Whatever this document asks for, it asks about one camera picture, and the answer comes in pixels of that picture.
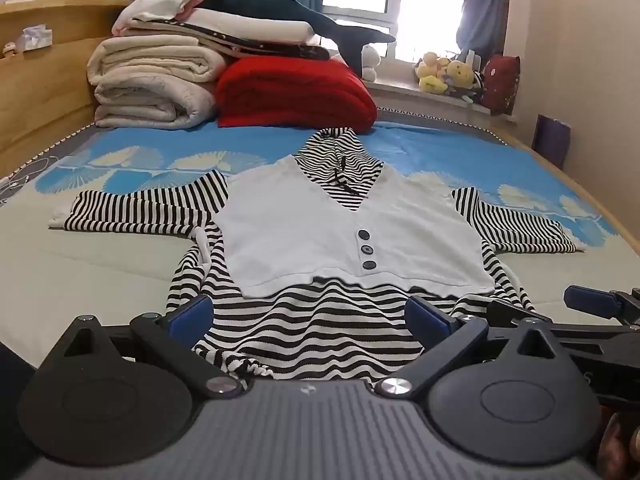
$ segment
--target blue gripper pad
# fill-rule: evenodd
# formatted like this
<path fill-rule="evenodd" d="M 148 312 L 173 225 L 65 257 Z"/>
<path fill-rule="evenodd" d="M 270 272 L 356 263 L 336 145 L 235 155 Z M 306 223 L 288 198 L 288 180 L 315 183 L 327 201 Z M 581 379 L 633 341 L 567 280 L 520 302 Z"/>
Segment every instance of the blue gripper pad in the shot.
<path fill-rule="evenodd" d="M 622 306 L 610 292 L 578 285 L 567 287 L 564 292 L 564 304 L 572 310 L 604 319 L 618 317 L 622 311 Z"/>
<path fill-rule="evenodd" d="M 207 296 L 196 296 L 166 315 L 166 330 L 180 345 L 193 348 L 213 325 L 213 303 Z"/>
<path fill-rule="evenodd" d="M 409 332 L 425 350 L 430 350 L 444 341 L 458 328 L 458 322 L 439 308 L 417 296 L 404 304 L 404 322 Z"/>

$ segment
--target wooden bed frame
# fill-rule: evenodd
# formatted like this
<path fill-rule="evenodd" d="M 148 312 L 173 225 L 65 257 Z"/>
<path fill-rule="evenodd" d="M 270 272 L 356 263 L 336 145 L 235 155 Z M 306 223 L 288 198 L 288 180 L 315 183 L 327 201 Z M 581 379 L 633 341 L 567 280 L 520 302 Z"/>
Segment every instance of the wooden bed frame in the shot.
<path fill-rule="evenodd" d="M 15 41 L 31 25 L 53 30 L 53 46 L 0 59 L 0 178 L 55 142 L 94 120 L 93 89 L 86 63 L 125 1 L 37 0 L 0 5 L 0 46 Z M 589 203 L 640 254 L 640 242 L 582 186 L 504 131 L 506 143 L 536 160 Z"/>

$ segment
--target blue bed sheet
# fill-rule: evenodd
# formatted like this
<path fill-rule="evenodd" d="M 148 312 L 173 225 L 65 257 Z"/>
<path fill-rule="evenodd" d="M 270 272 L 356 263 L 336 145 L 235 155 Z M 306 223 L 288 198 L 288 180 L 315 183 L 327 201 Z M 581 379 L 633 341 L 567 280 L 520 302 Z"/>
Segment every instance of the blue bed sheet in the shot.
<path fill-rule="evenodd" d="M 117 128 L 62 159 L 36 182 L 56 193 L 106 178 L 102 188 L 128 193 L 181 186 L 213 168 L 235 174 L 296 152 L 314 133 L 302 128 L 219 128 L 187 131 Z M 611 225 L 544 170 L 529 153 L 467 134 L 378 122 L 361 136 L 372 155 L 406 175 L 423 173 L 451 188 L 475 186 L 484 200 L 558 220 L 588 246 L 601 246 Z"/>

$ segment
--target stack of bedding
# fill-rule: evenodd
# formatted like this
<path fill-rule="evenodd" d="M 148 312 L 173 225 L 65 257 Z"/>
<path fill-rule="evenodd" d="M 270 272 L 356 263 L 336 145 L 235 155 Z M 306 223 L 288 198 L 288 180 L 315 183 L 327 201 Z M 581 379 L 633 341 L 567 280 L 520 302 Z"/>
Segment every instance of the stack of bedding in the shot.
<path fill-rule="evenodd" d="M 136 0 L 123 10 L 88 63 L 98 126 L 191 128 L 216 112 L 221 126 L 373 125 L 367 89 L 309 44 L 309 23 L 196 8 L 202 1 Z"/>

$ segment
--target bed sheet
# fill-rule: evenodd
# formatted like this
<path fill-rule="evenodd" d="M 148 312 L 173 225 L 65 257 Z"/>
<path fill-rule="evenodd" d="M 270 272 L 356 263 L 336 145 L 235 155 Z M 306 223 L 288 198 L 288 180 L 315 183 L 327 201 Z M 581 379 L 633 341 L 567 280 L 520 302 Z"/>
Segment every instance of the bed sheet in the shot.
<path fill-rule="evenodd" d="M 118 128 L 88 136 L 0 208 L 0 341 L 38 365 L 74 316 L 124 324 L 164 309 L 190 241 L 135 234 L 47 229 L 52 210 L 86 189 L 114 193 L 180 186 L 212 168 L 225 174 L 271 164 L 313 134 L 299 128 L 188 131 Z M 455 132 L 377 123 L 362 137 L 374 156 L 442 189 L 476 186 L 484 200 L 558 220 L 586 247 L 577 254 L 504 254 L 536 308 L 557 322 L 603 320 L 568 310 L 571 284 L 605 290 L 638 286 L 640 258 L 608 222 L 540 167 L 529 153 Z"/>

